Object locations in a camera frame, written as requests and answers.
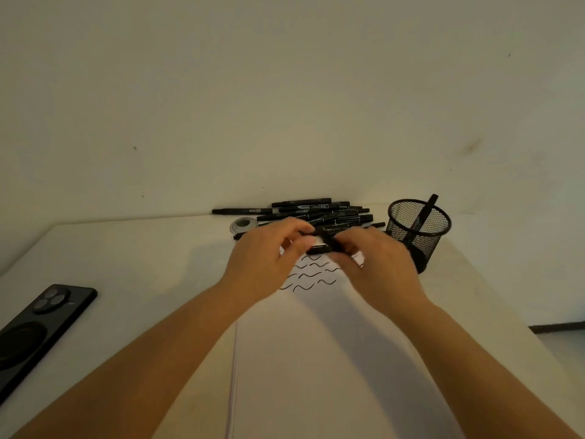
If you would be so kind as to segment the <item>white paper stack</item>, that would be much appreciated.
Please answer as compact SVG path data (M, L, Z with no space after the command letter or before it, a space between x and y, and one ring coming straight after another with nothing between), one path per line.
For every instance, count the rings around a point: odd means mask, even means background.
M237 323L229 439L464 439L419 354L325 253Z

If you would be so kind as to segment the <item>black marker with cap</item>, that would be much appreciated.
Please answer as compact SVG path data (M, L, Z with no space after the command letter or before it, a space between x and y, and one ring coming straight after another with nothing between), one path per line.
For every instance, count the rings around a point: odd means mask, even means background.
M410 231L414 234L419 234L422 230L424 223L427 221L429 215L431 214L436 202L438 200L437 194L432 194L428 201L424 204L420 212L418 213L417 217L414 219L413 224L411 225Z

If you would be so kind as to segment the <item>person's left hand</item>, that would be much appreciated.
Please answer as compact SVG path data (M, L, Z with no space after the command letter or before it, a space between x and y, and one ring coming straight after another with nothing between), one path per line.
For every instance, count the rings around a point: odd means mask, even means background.
M299 259L281 259L286 239L315 237L314 227L286 218L254 228L236 243L218 287L239 297L262 300L282 287Z

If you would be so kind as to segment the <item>black smartphone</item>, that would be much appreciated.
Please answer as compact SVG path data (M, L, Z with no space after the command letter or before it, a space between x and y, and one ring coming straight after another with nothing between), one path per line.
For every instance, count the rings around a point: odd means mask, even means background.
M0 330L0 406L97 297L94 288L52 284Z

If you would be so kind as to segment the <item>person's right hand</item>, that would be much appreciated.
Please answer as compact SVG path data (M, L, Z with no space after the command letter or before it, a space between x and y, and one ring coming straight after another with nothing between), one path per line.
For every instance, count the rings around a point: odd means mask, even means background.
M375 228L350 228L336 238L361 249L362 263L345 258L336 264L372 308L399 325L434 307L402 243Z

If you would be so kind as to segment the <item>person's right forearm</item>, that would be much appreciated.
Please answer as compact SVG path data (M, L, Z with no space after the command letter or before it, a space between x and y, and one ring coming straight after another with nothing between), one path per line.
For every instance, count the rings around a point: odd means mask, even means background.
M386 315L413 344L467 439L581 439L429 300Z

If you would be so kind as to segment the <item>person's left forearm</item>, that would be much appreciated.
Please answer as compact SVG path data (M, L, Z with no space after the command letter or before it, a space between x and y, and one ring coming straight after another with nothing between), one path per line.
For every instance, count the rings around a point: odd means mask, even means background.
M221 280L85 376L11 439L150 439L225 331L281 286Z

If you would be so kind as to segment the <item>pile of black markers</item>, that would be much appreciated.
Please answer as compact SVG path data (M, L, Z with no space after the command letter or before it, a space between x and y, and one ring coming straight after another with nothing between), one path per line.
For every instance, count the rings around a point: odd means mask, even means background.
M374 223L369 208L352 205L349 201L333 201L331 198L274 202L267 208L215 208L211 213L238 217L249 215L257 219L257 227L294 217L308 221L314 227L323 227L332 234L350 227L384 226L383 222ZM233 239L238 241L245 233L235 235Z

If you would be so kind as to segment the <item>silver round desk grommet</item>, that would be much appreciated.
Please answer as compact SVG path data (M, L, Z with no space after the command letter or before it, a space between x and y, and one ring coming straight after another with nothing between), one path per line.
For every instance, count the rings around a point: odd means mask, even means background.
M236 220L234 220L230 224L230 233L235 236L238 234L243 234L255 227L258 226L258 221L256 218L252 216L239 216Z

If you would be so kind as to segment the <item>black mesh pen holder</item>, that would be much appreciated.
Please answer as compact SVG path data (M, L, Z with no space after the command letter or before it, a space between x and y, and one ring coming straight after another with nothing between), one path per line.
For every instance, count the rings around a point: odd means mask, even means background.
M421 232L414 234L410 231L414 219L427 201L399 199L387 209L389 221L385 233L407 248L418 274L425 271L441 237L452 227L450 216L435 204Z

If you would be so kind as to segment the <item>black marker pen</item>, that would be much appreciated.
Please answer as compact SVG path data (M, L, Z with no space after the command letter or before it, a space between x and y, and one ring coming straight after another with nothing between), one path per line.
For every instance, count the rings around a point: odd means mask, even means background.
M323 243L328 247L329 252L337 252L349 255L348 251L346 250L345 246L337 240L335 235L328 232L323 227L316 227L314 230L314 235L320 238Z

